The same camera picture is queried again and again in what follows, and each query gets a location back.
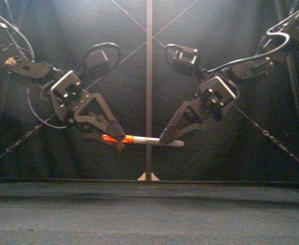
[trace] orange object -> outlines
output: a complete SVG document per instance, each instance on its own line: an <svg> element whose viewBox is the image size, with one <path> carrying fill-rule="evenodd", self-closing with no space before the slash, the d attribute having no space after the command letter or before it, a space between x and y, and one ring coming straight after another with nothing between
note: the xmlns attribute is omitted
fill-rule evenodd
<svg viewBox="0 0 299 245"><path fill-rule="evenodd" d="M127 135L123 139L123 143L126 144L132 144L134 143L134 136L132 135ZM107 141L107 142L115 142L118 143L118 140L115 140L110 135L104 134L103 135L103 139Z"/></svg>

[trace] diagonal cable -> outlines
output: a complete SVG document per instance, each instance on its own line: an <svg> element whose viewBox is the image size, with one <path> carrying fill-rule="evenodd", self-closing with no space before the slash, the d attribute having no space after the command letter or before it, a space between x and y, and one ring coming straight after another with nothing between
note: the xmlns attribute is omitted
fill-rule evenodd
<svg viewBox="0 0 299 245"><path fill-rule="evenodd" d="M138 20L134 18L134 16L128 13L128 11L122 7L122 5L119 5L119 3L115 0L111 0L112 3L118 6L118 8L120 9L120 11L134 20L134 22L136 23L136 25L147 32L146 28L142 26L142 24L138 22ZM157 38L157 36L165 31L165 29L183 16L183 14L191 9L191 7L195 5L195 3L199 0L195 0L190 6L177 15L177 17L165 25L165 27L155 33L154 35L154 39L157 40L157 42L166 47L166 45L163 44L163 42ZM147 44L147 42L144 42L131 53L130 55L120 61L119 65L127 61L132 55L143 48L143 46ZM94 81L94 83L86 88L86 90L88 90L99 81L102 80L102 78L99 78L98 80Z"/></svg>

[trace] black cable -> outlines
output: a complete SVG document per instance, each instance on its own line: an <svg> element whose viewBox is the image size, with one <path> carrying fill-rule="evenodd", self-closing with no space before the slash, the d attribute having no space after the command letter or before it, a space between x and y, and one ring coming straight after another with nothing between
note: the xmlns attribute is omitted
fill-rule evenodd
<svg viewBox="0 0 299 245"><path fill-rule="evenodd" d="M39 120L44 125L47 125L47 126L55 128L55 129L64 129L64 128L67 128L67 126L56 126L56 125L52 125L51 123L48 123L48 121L51 120L51 118L54 117L55 114L54 114L47 120L44 120L44 119L39 116L39 114L37 114L37 112L35 111L33 106L32 106L32 101L31 101L31 87L29 87L29 86L27 87L27 99L28 99L28 106L29 106L29 109L31 109L31 111L32 111L32 114L33 114L33 116L37 118L37 120Z"/></svg>
<svg viewBox="0 0 299 245"><path fill-rule="evenodd" d="M112 65L112 67L110 68L110 71L114 70L120 61L122 61L122 50L119 48L119 46L115 44L115 43L111 43L111 42L104 42L104 43L100 43L100 44L96 44L86 53L84 57L83 57L83 60L80 61L78 67L76 67L76 71L79 71L84 65L84 61L87 59L87 57L98 50L100 50L102 48L114 48L116 50L116 54L118 54L118 59L116 59L116 62L115 64Z"/></svg>

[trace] marker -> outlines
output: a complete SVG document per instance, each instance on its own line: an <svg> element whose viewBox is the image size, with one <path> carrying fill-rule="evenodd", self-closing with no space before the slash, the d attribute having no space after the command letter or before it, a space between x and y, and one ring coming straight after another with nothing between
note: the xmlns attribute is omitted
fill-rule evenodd
<svg viewBox="0 0 299 245"><path fill-rule="evenodd" d="M107 134L103 135L103 139L107 142L118 142L118 140L115 140ZM150 138L150 137L142 137L142 136L134 136L134 135L127 135L126 138L123 139L123 143L126 143L126 144L142 144L142 145L162 145L159 138ZM167 145L162 145L162 146L182 147L182 146L185 146L185 142L173 141Z"/></svg>

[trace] metal pole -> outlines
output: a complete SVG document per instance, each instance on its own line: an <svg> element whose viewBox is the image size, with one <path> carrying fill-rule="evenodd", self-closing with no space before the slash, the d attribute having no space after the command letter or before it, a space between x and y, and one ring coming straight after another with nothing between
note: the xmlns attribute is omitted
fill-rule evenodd
<svg viewBox="0 0 299 245"><path fill-rule="evenodd" d="M274 1L276 1L278 20L282 21L285 19L282 3L281 3L281 0L274 0ZM297 108L297 116L298 116L298 124L299 124L299 84L298 84L298 78L296 75L296 65L294 65L293 55L289 55L286 57L286 65L288 65L290 87L292 87L296 108Z"/></svg>
<svg viewBox="0 0 299 245"><path fill-rule="evenodd" d="M146 136L153 137L154 3L147 0ZM146 145L146 181L153 181L153 146Z"/></svg>

